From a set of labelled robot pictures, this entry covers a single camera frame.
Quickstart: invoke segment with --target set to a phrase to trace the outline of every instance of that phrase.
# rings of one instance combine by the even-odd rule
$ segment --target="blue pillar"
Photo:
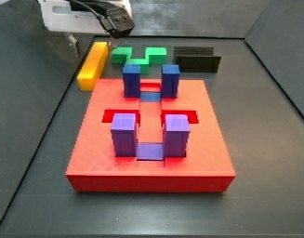
[[[161,69],[161,99],[174,99],[178,86],[178,65],[164,64]]]
[[[115,157],[135,157],[135,121],[133,113],[115,113],[111,122]]]
[[[165,115],[164,157],[184,157],[188,144],[188,117],[182,114]]]
[[[123,97],[139,98],[139,65],[123,64],[122,68]]]

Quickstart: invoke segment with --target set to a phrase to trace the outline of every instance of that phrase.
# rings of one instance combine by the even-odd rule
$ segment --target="gray table surface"
[[[74,81],[0,235],[304,234],[304,121],[242,40],[127,38],[118,45],[135,56],[144,46],[165,46],[169,57],[173,46],[220,51],[216,74],[181,77],[205,82],[236,179],[224,193],[74,193],[62,173],[90,97]],[[119,75],[107,62],[102,77]],[[160,67],[146,76],[158,77]]]

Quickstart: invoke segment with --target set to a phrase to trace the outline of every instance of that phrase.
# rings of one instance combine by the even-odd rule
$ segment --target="blue block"
[[[185,157],[188,145],[188,117],[185,115],[165,115],[164,124],[164,156]]]
[[[162,73],[180,75],[178,65],[177,64],[164,64],[162,65]]]
[[[141,92],[139,93],[139,101],[158,102],[160,101],[160,93]]]
[[[135,160],[146,160],[146,161],[164,160],[162,144],[137,143]]]
[[[123,64],[122,67],[123,97],[139,97],[139,65]]]
[[[135,157],[135,122],[133,113],[115,113],[110,126],[115,157]]]
[[[133,131],[134,120],[134,113],[114,113],[110,129],[114,131]]]
[[[180,71],[178,66],[165,64],[161,68],[161,99],[174,99],[178,87]]]

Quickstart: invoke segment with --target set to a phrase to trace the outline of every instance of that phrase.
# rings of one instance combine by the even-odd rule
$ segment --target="gray floor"
[[[77,39],[78,59],[34,0],[0,6],[0,220],[93,35]]]
[[[119,45],[214,46],[205,81],[237,177],[224,193],[74,193],[62,175],[90,93],[71,84],[0,235],[304,234],[304,121],[241,40],[131,38]],[[118,77],[106,65],[103,76]],[[160,71],[152,68],[149,77]]]

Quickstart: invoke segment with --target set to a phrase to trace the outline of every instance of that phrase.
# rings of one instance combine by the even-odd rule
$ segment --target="cable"
[[[93,8],[90,8],[87,5],[85,5],[82,2],[79,2],[79,1],[77,1],[77,0],[66,0],[67,2],[71,2],[71,3],[74,3],[74,4],[78,4],[78,5],[81,5],[82,7],[85,7],[93,14],[94,14],[94,16],[95,16],[95,18],[98,19],[98,20],[101,20],[102,19],[102,16],[93,10]]]

